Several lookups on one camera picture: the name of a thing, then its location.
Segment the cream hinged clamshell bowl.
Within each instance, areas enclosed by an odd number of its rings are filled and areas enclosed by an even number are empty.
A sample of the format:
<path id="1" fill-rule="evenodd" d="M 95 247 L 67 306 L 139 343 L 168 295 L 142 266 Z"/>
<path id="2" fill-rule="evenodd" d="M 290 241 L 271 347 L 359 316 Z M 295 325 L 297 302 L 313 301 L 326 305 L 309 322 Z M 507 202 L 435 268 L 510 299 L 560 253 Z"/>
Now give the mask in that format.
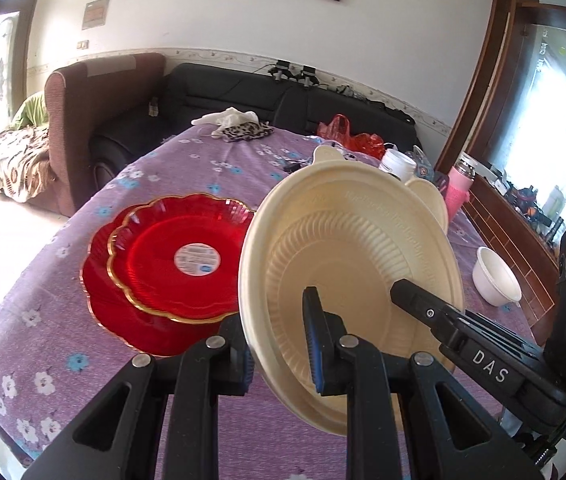
<path id="1" fill-rule="evenodd" d="M 464 308 L 446 232 L 408 185 L 320 145 L 309 166 L 268 193 L 242 248 L 240 317 L 260 373 L 293 414 L 329 434 L 346 432 L 345 396 L 320 396 L 311 378 L 308 286 L 349 333 L 379 351 L 402 358 L 424 351 L 454 368 L 428 326 L 391 301 L 391 286 L 402 278 Z"/>

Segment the red glass plate with sticker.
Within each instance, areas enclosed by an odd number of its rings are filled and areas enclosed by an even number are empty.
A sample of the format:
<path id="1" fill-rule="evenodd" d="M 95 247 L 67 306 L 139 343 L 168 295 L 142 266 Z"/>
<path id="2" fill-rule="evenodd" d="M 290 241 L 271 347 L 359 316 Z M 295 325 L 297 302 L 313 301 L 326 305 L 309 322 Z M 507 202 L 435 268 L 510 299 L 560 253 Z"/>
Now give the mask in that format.
<path id="1" fill-rule="evenodd" d="M 239 310 L 239 264 L 253 218 L 239 200 L 205 193 L 135 206 L 109 235 L 108 276 L 136 310 L 217 323 Z"/>

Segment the lower red glass plate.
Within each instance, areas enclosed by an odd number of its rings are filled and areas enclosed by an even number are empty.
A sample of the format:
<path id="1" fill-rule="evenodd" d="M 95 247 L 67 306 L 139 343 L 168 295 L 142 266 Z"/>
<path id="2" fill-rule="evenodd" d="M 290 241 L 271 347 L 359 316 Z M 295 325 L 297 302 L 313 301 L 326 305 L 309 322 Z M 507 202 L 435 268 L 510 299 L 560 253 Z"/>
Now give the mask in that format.
<path id="1" fill-rule="evenodd" d="M 217 335 L 220 322 L 193 325 L 147 314 L 133 307 L 114 284 L 106 269 L 108 238 L 132 209 L 124 208 L 92 237 L 80 272 L 88 308 L 98 325 L 132 349 L 152 356 L 179 356 L 196 342 Z"/>

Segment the white paper bowl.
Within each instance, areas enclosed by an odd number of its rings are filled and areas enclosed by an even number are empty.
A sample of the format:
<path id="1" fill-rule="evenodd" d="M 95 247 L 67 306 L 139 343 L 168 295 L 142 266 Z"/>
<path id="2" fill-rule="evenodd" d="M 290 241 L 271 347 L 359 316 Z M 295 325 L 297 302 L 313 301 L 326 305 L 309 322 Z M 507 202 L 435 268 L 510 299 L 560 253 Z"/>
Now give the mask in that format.
<path id="1" fill-rule="evenodd" d="M 477 248 L 472 281 L 492 307 L 500 308 L 522 299 L 522 289 L 514 273 L 504 259 L 488 247 Z"/>

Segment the purple floral tablecloth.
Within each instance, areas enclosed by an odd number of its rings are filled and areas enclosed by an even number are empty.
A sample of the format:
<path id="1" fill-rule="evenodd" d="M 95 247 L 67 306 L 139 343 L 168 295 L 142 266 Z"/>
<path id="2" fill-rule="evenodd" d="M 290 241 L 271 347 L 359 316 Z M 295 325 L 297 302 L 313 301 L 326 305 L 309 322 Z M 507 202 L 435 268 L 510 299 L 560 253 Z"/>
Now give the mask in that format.
<path id="1" fill-rule="evenodd" d="M 192 127 L 123 167 L 55 234 L 0 304 L 0 437 L 26 468 L 138 350 L 181 349 L 218 324 L 168 328 L 134 308 L 106 271 L 106 240 L 130 208 L 205 193 L 256 209 L 287 162 L 311 162 L 322 140 L 275 129 L 227 143 Z M 484 246 L 463 212 L 448 234 L 466 307 L 533 341 L 518 304 L 494 308 L 471 274 Z M 221 399 L 221 479 L 344 479 L 345 438 L 302 422 L 256 374 L 243 398 Z"/>

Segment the pink sleeved bottle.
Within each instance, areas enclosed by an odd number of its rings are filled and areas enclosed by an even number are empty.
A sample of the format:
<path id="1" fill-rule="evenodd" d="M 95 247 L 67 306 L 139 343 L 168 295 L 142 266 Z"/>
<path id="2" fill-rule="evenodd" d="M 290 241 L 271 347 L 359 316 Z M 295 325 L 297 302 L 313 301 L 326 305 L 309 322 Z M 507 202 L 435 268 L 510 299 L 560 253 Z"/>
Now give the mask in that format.
<path id="1" fill-rule="evenodd" d="M 448 220 L 454 220 L 459 209 L 470 199 L 470 188 L 475 179 L 475 160 L 462 152 L 448 172 L 445 203 Z"/>

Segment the white plastic jar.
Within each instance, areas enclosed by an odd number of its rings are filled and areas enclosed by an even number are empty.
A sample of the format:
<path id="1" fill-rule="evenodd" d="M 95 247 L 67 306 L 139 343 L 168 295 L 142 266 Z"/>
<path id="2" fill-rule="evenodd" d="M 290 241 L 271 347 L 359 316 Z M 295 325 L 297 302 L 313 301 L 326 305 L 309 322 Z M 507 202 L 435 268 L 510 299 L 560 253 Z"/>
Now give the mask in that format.
<path id="1" fill-rule="evenodd" d="M 387 148 L 379 162 L 379 170 L 391 174 L 403 183 L 414 177 L 416 169 L 417 164 L 411 157 L 394 148 Z"/>

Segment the wooden cabinet with mirror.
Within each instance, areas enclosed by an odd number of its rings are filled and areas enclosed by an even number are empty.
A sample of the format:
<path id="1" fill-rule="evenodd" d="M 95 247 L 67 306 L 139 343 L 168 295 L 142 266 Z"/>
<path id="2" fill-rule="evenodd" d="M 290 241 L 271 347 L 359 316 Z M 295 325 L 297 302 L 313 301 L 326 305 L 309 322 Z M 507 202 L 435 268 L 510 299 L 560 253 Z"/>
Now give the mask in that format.
<path id="1" fill-rule="evenodd" d="M 558 310 L 566 231 L 566 6 L 492 0 L 466 98 L 437 165 L 468 153 L 477 177 L 463 210 L 522 289 L 519 314 L 538 344 Z"/>

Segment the red plastic bag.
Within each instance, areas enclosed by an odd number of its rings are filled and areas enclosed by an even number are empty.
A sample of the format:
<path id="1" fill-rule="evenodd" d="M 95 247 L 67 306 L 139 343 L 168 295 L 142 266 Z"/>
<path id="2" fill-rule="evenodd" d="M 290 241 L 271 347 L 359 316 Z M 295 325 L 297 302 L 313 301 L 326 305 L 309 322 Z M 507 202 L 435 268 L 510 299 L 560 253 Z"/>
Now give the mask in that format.
<path id="1" fill-rule="evenodd" d="M 377 134 L 351 133 L 349 119 L 342 114 L 336 114 L 328 124 L 320 122 L 317 135 L 324 140 L 335 141 L 349 151 L 363 153 L 379 160 L 386 152 L 384 141 Z"/>

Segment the leopard print cloth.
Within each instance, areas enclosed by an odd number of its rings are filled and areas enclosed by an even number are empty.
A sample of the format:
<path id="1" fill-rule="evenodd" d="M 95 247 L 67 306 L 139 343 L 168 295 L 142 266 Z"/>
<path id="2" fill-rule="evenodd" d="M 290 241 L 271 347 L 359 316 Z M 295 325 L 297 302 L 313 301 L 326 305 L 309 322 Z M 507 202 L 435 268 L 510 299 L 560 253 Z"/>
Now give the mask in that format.
<path id="1" fill-rule="evenodd" d="M 263 122 L 244 122 L 242 125 L 224 128 L 221 139 L 225 142 L 251 142 L 265 138 L 273 133 L 274 128 Z"/>

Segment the white cloth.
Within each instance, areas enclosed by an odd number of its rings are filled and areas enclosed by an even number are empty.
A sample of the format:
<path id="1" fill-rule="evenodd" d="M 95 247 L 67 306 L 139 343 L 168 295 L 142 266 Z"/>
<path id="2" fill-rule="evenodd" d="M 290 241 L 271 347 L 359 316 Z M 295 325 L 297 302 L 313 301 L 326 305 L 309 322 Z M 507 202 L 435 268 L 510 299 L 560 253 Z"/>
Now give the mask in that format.
<path id="1" fill-rule="evenodd" d="M 191 120 L 192 126 L 215 126 L 216 129 L 210 133 L 213 139 L 222 136 L 226 128 L 236 127 L 244 124 L 258 124 L 259 118 L 255 112 L 241 112 L 235 107 L 228 107 L 222 112 L 206 114 Z"/>

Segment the black leather sofa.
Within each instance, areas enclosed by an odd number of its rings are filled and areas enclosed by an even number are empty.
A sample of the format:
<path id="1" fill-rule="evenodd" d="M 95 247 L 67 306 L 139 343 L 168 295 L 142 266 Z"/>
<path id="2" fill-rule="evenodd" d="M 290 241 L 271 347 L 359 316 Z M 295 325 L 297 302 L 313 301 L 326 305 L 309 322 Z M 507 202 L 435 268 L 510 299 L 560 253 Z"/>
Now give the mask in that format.
<path id="1" fill-rule="evenodd" d="M 349 119 L 353 134 L 375 133 L 404 152 L 421 144 L 414 119 L 382 102 L 184 63 L 161 78 L 150 96 L 95 128 L 89 150 L 96 187 L 103 188 L 131 162 L 189 128 L 193 119 L 230 106 L 252 110 L 269 125 L 298 134 L 314 134 L 321 122 L 341 114 Z"/>

